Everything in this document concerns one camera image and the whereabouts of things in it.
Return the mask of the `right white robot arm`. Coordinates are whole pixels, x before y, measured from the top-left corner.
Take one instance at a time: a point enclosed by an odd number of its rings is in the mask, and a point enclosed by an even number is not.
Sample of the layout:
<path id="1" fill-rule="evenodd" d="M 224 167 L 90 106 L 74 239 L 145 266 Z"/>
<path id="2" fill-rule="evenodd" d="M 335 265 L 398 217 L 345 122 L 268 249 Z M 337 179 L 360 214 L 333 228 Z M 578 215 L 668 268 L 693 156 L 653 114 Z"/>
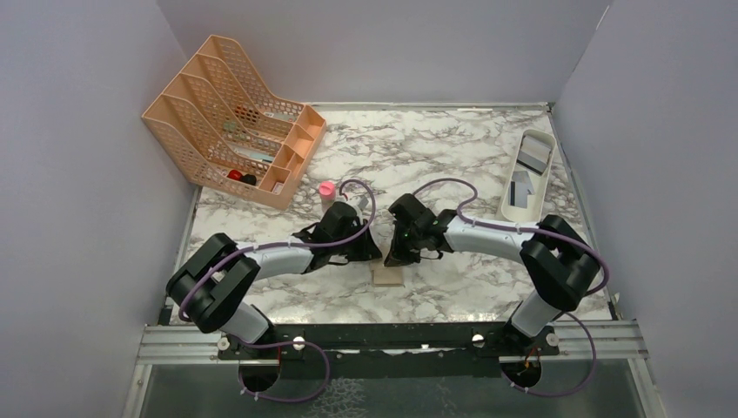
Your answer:
<path id="1" fill-rule="evenodd" d="M 389 207 L 392 244 L 384 264 L 409 266 L 424 251 L 482 253 L 524 266 L 534 290 L 513 311 L 502 331 L 504 347 L 524 354 L 549 322 L 575 311 L 589 294 L 604 262 L 560 216 L 537 224 L 471 219 L 460 210 L 434 213 L 411 193 Z"/>

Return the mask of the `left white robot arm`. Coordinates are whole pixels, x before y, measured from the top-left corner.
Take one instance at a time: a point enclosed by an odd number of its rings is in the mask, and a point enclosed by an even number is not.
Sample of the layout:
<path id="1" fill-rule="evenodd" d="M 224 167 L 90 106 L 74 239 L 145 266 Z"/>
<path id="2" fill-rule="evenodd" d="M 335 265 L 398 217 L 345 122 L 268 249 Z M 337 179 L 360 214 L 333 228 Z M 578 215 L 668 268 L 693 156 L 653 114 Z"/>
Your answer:
<path id="1" fill-rule="evenodd" d="M 335 256 L 347 262 L 380 259 L 369 223 L 354 206 L 336 202 L 320 221 L 284 243 L 241 253 L 227 234 L 216 233 L 172 275 L 166 293 L 201 332 L 232 335 L 250 356 L 263 357 L 272 350 L 274 336 L 269 319 L 244 301 L 252 284 L 314 272 L 330 265 Z"/>

